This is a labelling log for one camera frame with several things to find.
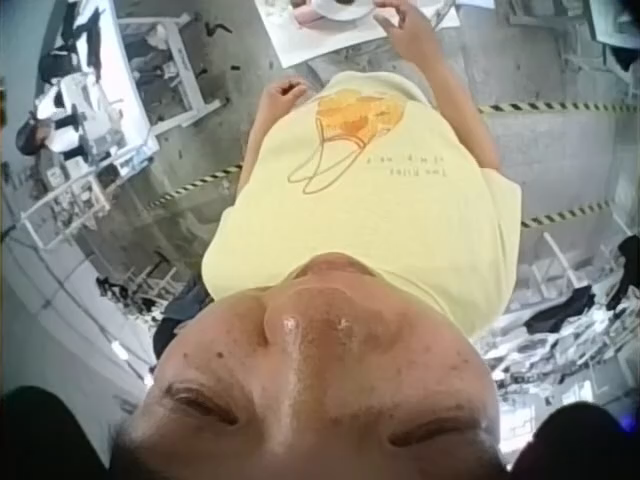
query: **yellow t-shirt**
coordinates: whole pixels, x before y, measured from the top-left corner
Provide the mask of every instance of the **yellow t-shirt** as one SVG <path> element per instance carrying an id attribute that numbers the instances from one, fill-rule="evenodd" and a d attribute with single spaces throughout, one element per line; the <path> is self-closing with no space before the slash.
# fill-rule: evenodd
<path id="1" fill-rule="evenodd" d="M 479 168 L 417 87 L 348 72 L 273 127 L 203 278 L 219 299 L 341 252 L 470 336 L 511 295 L 520 212 L 520 188 Z"/>

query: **gray floor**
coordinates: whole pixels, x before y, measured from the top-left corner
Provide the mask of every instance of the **gray floor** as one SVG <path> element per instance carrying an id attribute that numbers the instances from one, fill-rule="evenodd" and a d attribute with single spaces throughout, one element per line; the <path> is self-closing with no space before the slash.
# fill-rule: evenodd
<path id="1" fill-rule="evenodd" d="M 496 11 L 463 7 L 459 11 L 462 27 L 439 33 L 447 58 L 479 105 L 624 99 L 625 86 L 613 74 L 563 65 L 560 45 L 566 32 L 511 27 L 503 3 L 497 2 Z M 145 211 L 144 205 L 166 191 L 239 163 L 260 92 L 284 72 L 251 0 L 233 2 L 233 8 L 225 0 L 116 0 L 116 6 L 120 15 L 197 11 L 202 21 L 186 29 L 192 63 L 196 69 L 209 70 L 201 79 L 203 90 L 228 97 L 230 104 L 193 127 L 166 134 L 152 167 L 119 193 L 114 211 L 99 222 L 99 233 L 85 231 L 83 236 L 117 271 L 143 268 L 154 248 L 193 270 L 216 231 L 221 212 L 232 202 L 237 178 L 208 185 L 159 211 Z M 207 38 L 206 20 L 224 22 L 233 34 L 219 31 Z M 581 31 L 578 38 L 585 51 L 599 52 L 588 32 Z M 367 55 L 352 49 L 333 55 L 336 58 L 350 68 L 397 71 L 416 78 L 411 67 L 390 52 Z M 241 70 L 232 71 L 232 65 Z M 304 74 L 308 69 L 296 71 Z M 419 84 L 427 91 L 424 82 Z M 525 217 L 610 198 L 615 195 L 617 177 L 637 170 L 633 159 L 638 151 L 638 123 L 633 115 L 509 114 L 490 115 L 487 121 L 502 153 L 504 173 L 522 185 Z M 601 217 L 554 226 L 553 234 L 562 248 L 591 249 L 603 229 L 610 228 L 610 222 Z M 531 260 L 528 256 L 538 238 L 538 232 L 524 235 L 522 261 Z"/>

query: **hazard stripe tape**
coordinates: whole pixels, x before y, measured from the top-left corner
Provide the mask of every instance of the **hazard stripe tape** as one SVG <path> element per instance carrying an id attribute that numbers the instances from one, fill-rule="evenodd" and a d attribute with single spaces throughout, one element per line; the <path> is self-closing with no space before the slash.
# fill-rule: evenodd
<path id="1" fill-rule="evenodd" d="M 515 102 L 515 103 L 499 103 L 496 105 L 487 105 L 478 107 L 478 111 L 484 114 L 491 113 L 548 113 L 548 112 L 567 112 L 567 111 L 588 111 L 588 112 L 608 112 L 608 113 L 636 113 L 640 111 L 637 105 L 627 104 L 606 104 L 591 102 Z M 147 208 L 158 208 L 165 203 L 180 198 L 197 188 L 203 187 L 216 180 L 226 178 L 229 175 L 242 170 L 242 164 L 225 168 L 219 172 L 215 172 L 206 177 L 199 178 L 188 185 L 180 187 L 173 192 L 167 193 L 157 200 L 149 203 Z M 545 223 L 537 224 L 537 226 L 546 225 Z"/>
<path id="2" fill-rule="evenodd" d="M 590 203 L 578 208 L 573 208 L 571 210 L 564 210 L 558 213 L 551 213 L 548 215 L 533 217 L 533 218 L 530 218 L 529 220 L 524 220 L 521 225 L 524 230 L 545 227 L 547 225 L 553 225 L 555 223 L 565 222 L 567 220 L 572 220 L 574 218 L 580 218 L 587 215 L 592 215 L 594 213 L 607 210 L 609 208 L 611 208 L 611 202 L 608 200 L 604 202 Z"/>
<path id="3" fill-rule="evenodd" d="M 174 190 L 173 192 L 170 193 L 166 193 L 163 196 L 161 196 L 159 199 L 149 203 L 148 208 L 153 209 L 153 208 L 158 208 L 162 205 L 164 205 L 167 202 L 170 202 L 171 200 L 175 200 L 176 198 L 180 198 L 183 197 L 184 195 L 200 188 L 203 187 L 205 185 L 208 185 L 209 183 L 215 182 L 216 180 L 220 180 L 222 178 L 226 178 L 229 175 L 233 175 L 234 173 L 238 173 L 239 171 L 242 170 L 242 165 L 238 164 L 238 165 L 234 165 L 233 167 L 229 167 L 229 168 L 225 168 L 223 170 L 220 170 L 219 172 L 215 172 L 212 173 L 211 175 L 207 175 L 205 177 L 199 178 L 198 180 L 195 180 L 193 182 L 191 182 L 188 185 L 185 185 L 184 187 L 180 187 L 176 190 Z"/>
<path id="4" fill-rule="evenodd" d="M 480 113 L 547 113 L 547 112 L 607 112 L 607 113 L 636 113 L 640 111 L 638 105 L 590 103 L 590 102 L 516 102 L 499 103 L 478 107 Z"/>

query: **orange cartoon graphic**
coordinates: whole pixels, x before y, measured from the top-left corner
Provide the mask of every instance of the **orange cartoon graphic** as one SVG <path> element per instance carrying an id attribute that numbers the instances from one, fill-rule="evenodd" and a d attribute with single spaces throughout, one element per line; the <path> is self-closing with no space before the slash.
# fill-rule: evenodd
<path id="1" fill-rule="evenodd" d="M 401 97 L 362 95 L 353 89 L 320 97 L 315 118 L 320 143 L 287 180 L 303 184 L 305 195 L 328 189 L 351 169 L 374 140 L 400 123 L 406 105 L 407 100 Z M 354 149 L 341 158 L 327 158 L 327 145 L 336 142 L 353 144 Z"/>

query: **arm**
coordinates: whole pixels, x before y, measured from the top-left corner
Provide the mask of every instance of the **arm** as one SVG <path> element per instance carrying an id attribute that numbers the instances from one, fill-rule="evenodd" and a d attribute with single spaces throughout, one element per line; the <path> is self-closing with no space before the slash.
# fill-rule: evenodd
<path id="1" fill-rule="evenodd" d="M 288 115 L 293 107 L 307 93 L 304 80 L 297 77 L 288 78 L 265 88 L 258 106 L 256 120 L 249 134 L 247 151 L 242 164 L 242 173 L 238 181 L 236 198 L 247 186 L 260 155 L 262 143 L 273 126 Z"/>
<path id="2" fill-rule="evenodd" d="M 398 54 L 413 63 L 431 86 L 438 109 L 455 131 L 460 143 L 481 168 L 499 170 L 500 159 L 489 129 L 473 103 L 471 94 L 447 65 L 431 22 L 407 0 L 376 0 L 379 8 L 394 8 L 400 17 L 395 26 L 376 16 Z"/>

